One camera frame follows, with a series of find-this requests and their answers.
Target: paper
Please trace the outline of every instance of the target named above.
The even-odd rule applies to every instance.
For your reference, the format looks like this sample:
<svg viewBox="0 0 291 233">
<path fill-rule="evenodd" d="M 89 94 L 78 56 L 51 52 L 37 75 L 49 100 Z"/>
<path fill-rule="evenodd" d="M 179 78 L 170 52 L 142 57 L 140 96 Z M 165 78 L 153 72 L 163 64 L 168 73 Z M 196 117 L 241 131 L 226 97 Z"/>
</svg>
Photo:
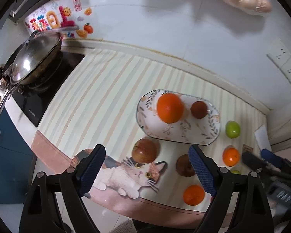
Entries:
<svg viewBox="0 0 291 233">
<path fill-rule="evenodd" d="M 262 125 L 255 131 L 255 140 L 261 150 L 268 149 L 269 151 L 272 151 L 265 125 Z"/>
</svg>

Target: brown fruit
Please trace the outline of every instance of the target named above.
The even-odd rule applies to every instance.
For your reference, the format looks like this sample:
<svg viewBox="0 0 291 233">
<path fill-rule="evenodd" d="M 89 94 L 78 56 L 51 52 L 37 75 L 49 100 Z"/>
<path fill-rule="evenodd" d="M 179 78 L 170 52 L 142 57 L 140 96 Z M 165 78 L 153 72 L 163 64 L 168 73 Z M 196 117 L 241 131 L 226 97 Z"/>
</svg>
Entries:
<svg viewBox="0 0 291 233">
<path fill-rule="evenodd" d="M 207 105 L 202 101 L 194 102 L 191 106 L 191 113 L 197 119 L 204 118 L 207 115 L 207 111 Z"/>
<path fill-rule="evenodd" d="M 155 143 L 148 138 L 138 140 L 132 150 L 132 157 L 138 163 L 149 164 L 156 159 L 156 156 L 157 147 Z"/>
<path fill-rule="evenodd" d="M 189 161 L 188 154 L 184 154 L 177 159 L 176 171 L 180 176 L 183 177 L 192 177 L 195 175 L 195 171 Z"/>
</svg>

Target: oval plate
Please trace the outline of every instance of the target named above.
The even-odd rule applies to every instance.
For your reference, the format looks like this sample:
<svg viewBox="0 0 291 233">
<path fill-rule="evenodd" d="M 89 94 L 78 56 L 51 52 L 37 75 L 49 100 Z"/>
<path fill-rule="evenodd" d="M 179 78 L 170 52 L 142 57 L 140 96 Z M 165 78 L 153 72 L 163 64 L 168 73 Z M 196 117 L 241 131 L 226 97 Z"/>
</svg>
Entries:
<svg viewBox="0 0 291 233">
<path fill-rule="evenodd" d="M 165 123 L 157 115 L 157 100 L 165 93 L 176 94 L 184 103 L 182 119 L 176 123 Z M 207 104 L 208 113 L 203 119 L 196 119 L 191 114 L 191 106 L 196 101 Z M 141 97 L 137 105 L 136 120 L 149 137 L 180 143 L 210 145 L 221 131 L 220 113 L 211 102 L 164 89 L 153 90 Z"/>
</svg>

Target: cabinet door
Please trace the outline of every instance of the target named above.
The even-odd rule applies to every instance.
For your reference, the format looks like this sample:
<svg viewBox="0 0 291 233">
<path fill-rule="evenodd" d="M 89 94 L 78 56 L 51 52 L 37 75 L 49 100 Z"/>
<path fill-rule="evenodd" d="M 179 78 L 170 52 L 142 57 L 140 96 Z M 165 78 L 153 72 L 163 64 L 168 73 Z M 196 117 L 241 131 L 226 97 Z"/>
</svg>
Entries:
<svg viewBox="0 0 291 233">
<path fill-rule="evenodd" d="M 0 147 L 0 204 L 25 201 L 32 158 Z"/>
<path fill-rule="evenodd" d="M 4 108 L 0 114 L 0 146 L 15 152 L 33 155 Z"/>
<path fill-rule="evenodd" d="M 27 182 L 0 181 L 0 204 L 20 204 L 26 199 Z"/>
<path fill-rule="evenodd" d="M 28 182 L 33 156 L 0 147 L 0 181 Z"/>
</svg>

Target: floor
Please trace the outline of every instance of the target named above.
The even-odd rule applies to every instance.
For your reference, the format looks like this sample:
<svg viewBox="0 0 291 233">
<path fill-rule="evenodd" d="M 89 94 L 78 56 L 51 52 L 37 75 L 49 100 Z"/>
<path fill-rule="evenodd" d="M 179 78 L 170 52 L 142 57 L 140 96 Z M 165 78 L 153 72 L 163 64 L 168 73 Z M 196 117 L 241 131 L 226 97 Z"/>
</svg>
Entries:
<svg viewBox="0 0 291 233">
<path fill-rule="evenodd" d="M 33 176 L 35 177 L 36 174 L 40 171 L 45 172 L 47 175 L 54 174 L 41 160 L 38 159 L 36 161 L 36 167 Z M 63 222 L 68 224 L 73 229 L 66 207 L 64 205 L 62 194 L 56 193 L 56 196 Z M 115 227 L 117 227 L 120 223 L 129 219 L 128 217 L 119 215 L 113 211 L 110 211 L 108 209 L 105 209 L 104 207 L 99 206 L 98 204 L 92 202 L 86 197 L 83 197 L 82 200 L 90 216 L 92 217 L 92 220 L 94 221 L 94 223 L 96 224 L 97 228 L 101 233 L 108 233 Z"/>
</svg>

